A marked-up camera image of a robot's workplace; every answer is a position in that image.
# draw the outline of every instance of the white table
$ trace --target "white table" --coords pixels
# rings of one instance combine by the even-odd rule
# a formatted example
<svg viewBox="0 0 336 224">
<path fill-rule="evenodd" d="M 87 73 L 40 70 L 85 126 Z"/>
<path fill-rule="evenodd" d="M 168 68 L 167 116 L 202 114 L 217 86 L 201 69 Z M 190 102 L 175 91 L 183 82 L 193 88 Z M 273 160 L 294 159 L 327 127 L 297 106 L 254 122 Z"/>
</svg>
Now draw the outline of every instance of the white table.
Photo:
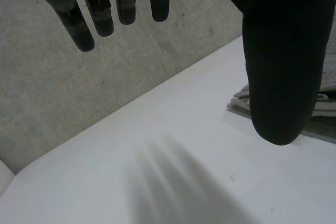
<svg viewBox="0 0 336 224">
<path fill-rule="evenodd" d="M 336 223 L 336 145 L 261 139 L 249 119 L 226 111 L 246 83 L 238 38 L 27 166 L 0 198 L 0 223 L 133 223 L 130 160 L 146 141 L 165 138 L 255 223 Z"/>
</svg>

